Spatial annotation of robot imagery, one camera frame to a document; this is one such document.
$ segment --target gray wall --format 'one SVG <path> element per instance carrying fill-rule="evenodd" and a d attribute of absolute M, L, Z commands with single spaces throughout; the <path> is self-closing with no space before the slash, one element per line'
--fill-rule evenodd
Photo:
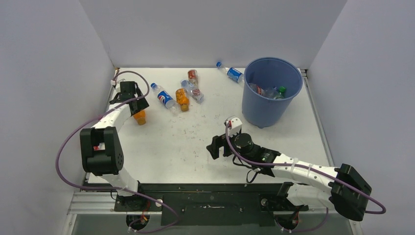
<path fill-rule="evenodd" d="M 346 0 L 80 0 L 120 67 L 245 67 L 263 56 L 308 68 Z"/>
<path fill-rule="evenodd" d="M 0 233 L 61 234 L 74 189 L 56 152 L 104 110 L 112 64 L 78 0 L 2 1 L 0 32 Z M 77 136 L 62 158 L 80 183 Z"/>
<path fill-rule="evenodd" d="M 415 232 L 414 10 L 348 0 L 309 70 L 335 164 L 354 165 L 387 208 L 365 215 L 368 235 Z"/>

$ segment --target blue trash bin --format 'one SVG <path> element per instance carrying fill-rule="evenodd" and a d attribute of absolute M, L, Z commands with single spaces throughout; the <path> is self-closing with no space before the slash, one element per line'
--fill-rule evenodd
<path fill-rule="evenodd" d="M 242 113 L 245 119 L 259 128 L 274 125 L 282 116 L 291 100 L 302 88 L 302 76 L 288 61 L 266 57 L 252 61 L 245 69 Z M 269 99 L 250 88 L 254 83 L 263 89 L 284 86 L 285 99 Z"/>

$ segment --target pepsi label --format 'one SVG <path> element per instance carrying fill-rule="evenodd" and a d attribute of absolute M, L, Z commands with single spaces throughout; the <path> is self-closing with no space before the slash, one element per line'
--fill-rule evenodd
<path fill-rule="evenodd" d="M 162 91 L 160 92 L 157 97 L 159 98 L 160 102 L 164 104 L 164 106 L 166 106 L 166 103 L 170 100 L 172 100 L 173 98 L 166 92 L 166 91 Z"/>
<path fill-rule="evenodd" d="M 238 82 L 239 77 L 242 75 L 241 72 L 234 68 L 229 68 L 228 77 L 230 77 L 233 81 Z"/>

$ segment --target white table surface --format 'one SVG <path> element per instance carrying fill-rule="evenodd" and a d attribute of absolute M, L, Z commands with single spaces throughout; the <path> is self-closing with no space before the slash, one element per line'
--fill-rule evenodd
<path fill-rule="evenodd" d="M 134 68 L 147 79 L 163 86 L 175 98 L 180 81 L 187 78 L 189 68 Z M 293 99 L 281 119 L 271 127 L 259 129 L 249 124 L 241 112 L 243 86 L 236 84 L 218 69 L 196 69 L 199 88 L 205 94 L 202 104 L 192 98 L 189 111 L 173 116 L 155 95 L 146 98 L 147 123 L 137 125 L 129 118 L 118 135 L 124 152 L 124 167 L 142 183 L 245 183 L 248 169 L 232 164 L 232 155 L 213 160 L 206 146 L 212 137 L 225 132 L 224 121 L 240 117 L 242 132 L 249 133 L 254 143 L 282 152 L 290 157 L 317 165 L 328 160 L 314 117 L 306 86 Z M 144 82 L 132 73 L 118 79 L 136 81 L 143 93 Z M 282 183 L 284 178 L 258 175 L 254 183 Z M 106 183 L 91 174 L 89 183 Z"/>

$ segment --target orange juice bottle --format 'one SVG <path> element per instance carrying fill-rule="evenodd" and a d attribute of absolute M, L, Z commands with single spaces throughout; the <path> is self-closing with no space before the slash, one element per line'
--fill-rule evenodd
<path fill-rule="evenodd" d="M 189 99 L 186 97 L 186 92 L 183 88 L 180 88 L 176 91 L 176 100 L 180 105 L 182 112 L 189 110 Z"/>
<path fill-rule="evenodd" d="M 133 117 L 139 125 L 144 125 L 146 123 L 144 110 L 141 110 L 140 112 L 134 114 Z"/>

